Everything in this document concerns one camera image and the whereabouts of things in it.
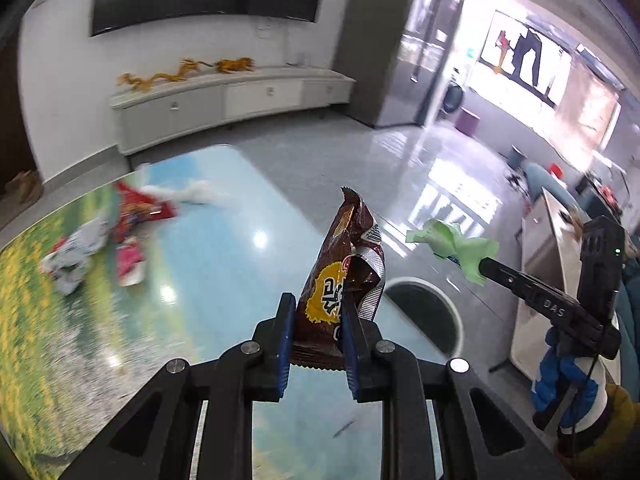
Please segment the gloved hand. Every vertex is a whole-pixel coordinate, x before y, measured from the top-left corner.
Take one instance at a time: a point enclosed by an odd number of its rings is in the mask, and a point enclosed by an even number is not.
[[[556,399],[558,380],[566,377],[571,383],[578,386],[578,393],[572,405],[562,414],[560,430],[562,433],[571,433],[572,426],[576,424],[575,431],[589,428],[607,407],[606,374],[601,359],[598,359],[591,377],[588,381],[587,373],[591,368],[593,359],[590,357],[564,356],[558,357],[558,330],[551,328],[546,333],[546,344],[549,350],[546,352],[538,377],[531,387],[531,399],[537,412],[543,412],[551,402]]]

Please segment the silver bolt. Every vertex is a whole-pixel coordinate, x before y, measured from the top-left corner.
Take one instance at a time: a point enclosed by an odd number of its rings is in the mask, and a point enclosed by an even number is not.
[[[240,345],[240,349],[243,354],[251,355],[260,349],[260,345],[255,341],[245,341]]]
[[[452,359],[449,362],[449,366],[454,372],[458,372],[459,374],[463,374],[467,370],[469,370],[469,363],[459,357],[456,359]]]
[[[381,354],[391,354],[396,349],[396,345],[392,341],[381,339],[376,343],[376,350]]]
[[[184,370],[184,367],[187,365],[184,359],[171,359],[166,364],[166,371],[170,374],[179,374]]]

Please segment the crumpled green bag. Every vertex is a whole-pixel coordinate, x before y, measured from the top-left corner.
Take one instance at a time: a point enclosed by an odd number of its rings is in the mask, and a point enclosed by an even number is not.
[[[465,238],[458,224],[448,224],[430,218],[421,231],[408,231],[407,243],[429,244],[439,258],[450,258],[460,264],[462,274],[468,282],[484,285],[486,278],[480,274],[483,258],[495,258],[499,243],[488,238]]]

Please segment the hanging dark pants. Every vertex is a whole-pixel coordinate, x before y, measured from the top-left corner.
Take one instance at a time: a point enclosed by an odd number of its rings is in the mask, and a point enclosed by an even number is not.
[[[531,81],[533,86],[538,86],[538,77],[540,76],[540,58],[542,57],[542,42],[530,30],[527,31],[526,36],[520,36],[516,48],[513,49],[513,75],[520,78],[520,70],[522,70],[522,59],[524,55],[533,49],[536,54],[533,60],[533,67],[531,69]]]

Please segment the brown snack wrapper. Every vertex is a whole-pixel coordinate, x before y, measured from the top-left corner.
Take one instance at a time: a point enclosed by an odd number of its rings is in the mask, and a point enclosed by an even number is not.
[[[335,215],[296,308],[291,363],[344,370],[340,307],[348,292],[358,316],[373,320],[385,285],[380,229],[360,195],[342,188]]]

